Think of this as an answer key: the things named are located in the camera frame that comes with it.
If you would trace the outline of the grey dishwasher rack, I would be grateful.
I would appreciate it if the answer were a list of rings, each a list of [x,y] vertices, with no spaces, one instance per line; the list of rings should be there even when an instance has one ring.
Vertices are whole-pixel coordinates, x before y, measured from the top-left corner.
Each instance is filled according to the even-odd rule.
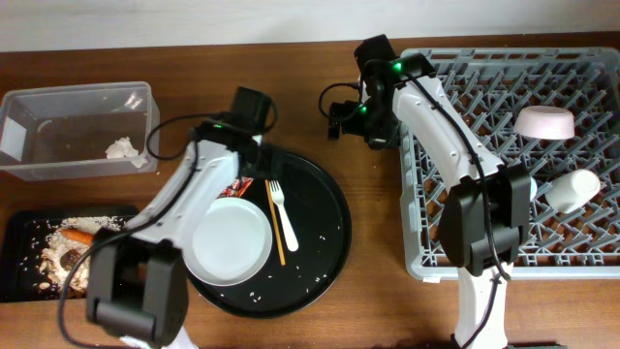
[[[619,54],[611,48],[409,48],[437,72],[449,101],[480,141],[538,184],[510,276],[515,279],[615,279],[619,275]],[[569,110],[574,136],[540,140],[514,131],[531,106]],[[405,266],[425,282],[454,280],[437,235],[448,195],[413,133],[400,132],[400,198]],[[575,170],[595,173],[599,193],[569,213],[544,194]]]

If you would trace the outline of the wooden chopstick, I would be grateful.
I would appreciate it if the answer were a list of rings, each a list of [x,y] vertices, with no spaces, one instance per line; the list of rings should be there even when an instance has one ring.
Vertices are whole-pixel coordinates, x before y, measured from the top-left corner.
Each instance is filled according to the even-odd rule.
[[[274,235],[275,235],[275,239],[276,239],[276,246],[277,246],[278,256],[279,256],[279,260],[280,260],[280,265],[282,267],[284,267],[286,265],[286,259],[285,259],[285,254],[284,254],[284,250],[283,250],[283,246],[282,246],[282,240],[281,240],[281,237],[280,237],[280,230],[279,230],[277,214],[275,212],[275,205],[274,205],[274,202],[272,200],[271,190],[270,190],[269,180],[268,179],[264,180],[264,185],[265,185],[268,205],[269,205],[269,209],[270,209],[270,213],[271,213],[271,218],[272,218],[272,223],[273,223],[273,230],[274,230]]]

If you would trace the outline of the black rectangular tray bin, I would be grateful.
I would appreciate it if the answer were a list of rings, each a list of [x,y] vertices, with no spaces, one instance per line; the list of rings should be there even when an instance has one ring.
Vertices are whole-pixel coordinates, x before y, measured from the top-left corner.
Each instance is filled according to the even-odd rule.
[[[25,210],[12,215],[1,243],[1,301],[51,301],[59,298],[60,285],[42,268],[43,250],[62,222],[84,218],[123,225],[138,213],[134,206],[71,207]]]

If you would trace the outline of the white plastic fork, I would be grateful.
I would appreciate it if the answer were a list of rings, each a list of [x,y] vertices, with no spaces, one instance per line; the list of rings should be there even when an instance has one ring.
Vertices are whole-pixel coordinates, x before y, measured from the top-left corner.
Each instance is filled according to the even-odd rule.
[[[282,186],[277,180],[270,180],[268,182],[270,194],[272,201],[278,207],[280,218],[282,222],[282,227],[284,229],[284,237],[285,242],[287,244],[287,248],[291,252],[296,252],[299,248],[298,240],[295,235],[295,230],[291,224],[288,213],[285,207],[285,195],[282,189]]]

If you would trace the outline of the white cup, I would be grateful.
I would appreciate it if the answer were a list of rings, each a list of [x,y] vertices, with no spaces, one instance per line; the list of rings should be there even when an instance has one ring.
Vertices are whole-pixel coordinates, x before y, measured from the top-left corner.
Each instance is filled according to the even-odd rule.
[[[600,189],[601,182],[595,173],[579,169],[554,179],[544,196],[553,209],[569,213],[587,204]]]

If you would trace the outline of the round black serving tray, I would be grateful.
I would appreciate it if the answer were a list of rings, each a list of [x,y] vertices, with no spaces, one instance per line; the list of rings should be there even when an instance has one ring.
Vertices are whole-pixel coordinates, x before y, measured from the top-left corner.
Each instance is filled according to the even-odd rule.
[[[189,279],[199,294],[230,314],[284,316],[317,300],[344,268],[351,246],[351,215],[336,181],[314,162],[286,152],[279,182],[299,242],[281,262],[277,243],[266,250],[257,273],[232,286]]]

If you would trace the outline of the red wrapper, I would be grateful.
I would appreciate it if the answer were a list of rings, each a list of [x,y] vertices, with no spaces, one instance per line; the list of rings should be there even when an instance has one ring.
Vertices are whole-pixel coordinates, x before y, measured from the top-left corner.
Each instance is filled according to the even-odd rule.
[[[254,179],[252,177],[242,177],[236,179],[231,185],[224,189],[219,195],[220,198],[235,197],[241,198],[246,190],[251,186]]]

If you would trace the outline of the white round plate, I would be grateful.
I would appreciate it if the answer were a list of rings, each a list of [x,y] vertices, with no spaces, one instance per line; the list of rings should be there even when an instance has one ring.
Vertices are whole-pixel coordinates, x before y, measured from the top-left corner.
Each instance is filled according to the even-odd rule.
[[[198,280],[229,287],[263,268],[272,242],[270,221],[258,206],[239,198],[221,198],[192,233],[183,258]]]

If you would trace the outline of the pink bowl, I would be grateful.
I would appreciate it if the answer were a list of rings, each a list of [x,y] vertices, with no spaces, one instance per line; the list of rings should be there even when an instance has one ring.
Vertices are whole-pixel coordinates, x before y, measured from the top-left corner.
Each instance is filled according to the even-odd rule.
[[[514,131],[533,139],[567,140],[574,136],[574,115],[557,107],[527,107],[518,114]]]

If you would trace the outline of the orange carrot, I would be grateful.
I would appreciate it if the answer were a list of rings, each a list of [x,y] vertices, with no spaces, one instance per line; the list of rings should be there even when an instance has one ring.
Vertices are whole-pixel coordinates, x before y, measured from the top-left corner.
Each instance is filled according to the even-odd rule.
[[[69,240],[79,242],[85,245],[91,245],[94,239],[94,236],[92,234],[83,232],[81,230],[76,230],[76,229],[62,230],[61,234],[64,238],[67,238]]]

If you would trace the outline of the white tissue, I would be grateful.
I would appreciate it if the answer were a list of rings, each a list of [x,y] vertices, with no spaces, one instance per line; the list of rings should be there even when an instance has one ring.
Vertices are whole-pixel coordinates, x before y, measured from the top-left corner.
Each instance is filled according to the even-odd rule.
[[[106,149],[106,156],[108,159],[131,158],[131,163],[137,169],[148,163],[145,158],[140,157],[139,151],[132,146],[129,137],[120,138],[111,144]]]

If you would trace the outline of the clear plastic bin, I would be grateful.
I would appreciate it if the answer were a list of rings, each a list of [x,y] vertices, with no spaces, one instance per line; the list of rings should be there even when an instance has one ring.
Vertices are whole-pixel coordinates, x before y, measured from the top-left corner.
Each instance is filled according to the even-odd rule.
[[[1,170],[25,181],[151,173],[158,161],[146,138],[160,122],[144,81],[14,90],[1,102]],[[148,163],[108,159],[129,137]]]

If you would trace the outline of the brown food lump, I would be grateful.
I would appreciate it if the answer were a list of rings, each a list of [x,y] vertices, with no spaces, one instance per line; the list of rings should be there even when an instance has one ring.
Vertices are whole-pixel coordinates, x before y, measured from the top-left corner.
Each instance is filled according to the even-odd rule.
[[[81,253],[76,249],[70,249],[65,252],[59,259],[61,268],[65,271],[70,271],[81,258]]]

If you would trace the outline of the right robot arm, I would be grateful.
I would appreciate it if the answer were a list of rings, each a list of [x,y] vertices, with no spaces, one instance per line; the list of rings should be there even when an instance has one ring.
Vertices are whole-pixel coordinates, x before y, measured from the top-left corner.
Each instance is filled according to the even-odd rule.
[[[421,53],[397,55],[386,35],[354,51],[357,99],[325,113],[332,139],[361,136],[373,150],[413,133],[448,192],[437,235],[457,268],[457,348],[505,348],[510,272],[529,224],[532,180],[489,150],[455,110],[437,72]]]

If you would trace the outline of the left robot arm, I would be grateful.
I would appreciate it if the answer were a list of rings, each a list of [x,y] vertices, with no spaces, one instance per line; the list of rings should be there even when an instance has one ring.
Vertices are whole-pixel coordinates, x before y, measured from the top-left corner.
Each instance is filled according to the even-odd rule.
[[[259,138],[277,121],[274,102],[240,87],[229,111],[200,113],[178,153],[169,181],[120,231],[99,231],[87,255],[86,318],[130,345],[192,348],[184,328],[186,278],[205,278],[195,250],[205,217],[218,197],[244,176],[272,179],[281,150]]]

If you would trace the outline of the light blue cup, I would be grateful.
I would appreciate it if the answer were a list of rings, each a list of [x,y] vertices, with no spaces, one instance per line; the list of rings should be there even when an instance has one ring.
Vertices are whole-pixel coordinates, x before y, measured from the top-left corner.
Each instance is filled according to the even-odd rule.
[[[530,179],[530,192],[529,192],[529,201],[532,202],[534,201],[536,194],[538,192],[538,184],[537,182],[534,180],[533,177],[529,177]]]

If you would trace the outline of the rice and food scraps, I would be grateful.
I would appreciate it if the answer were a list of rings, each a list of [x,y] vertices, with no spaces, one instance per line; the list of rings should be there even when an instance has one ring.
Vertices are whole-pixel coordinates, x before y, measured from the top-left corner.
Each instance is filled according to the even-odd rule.
[[[86,216],[28,222],[21,229],[25,245],[16,262],[17,293],[35,300],[58,298],[69,273],[61,268],[60,257],[70,249],[82,255],[89,247],[64,238],[62,230],[76,229],[94,235],[102,228],[117,231],[125,221],[122,216]]]

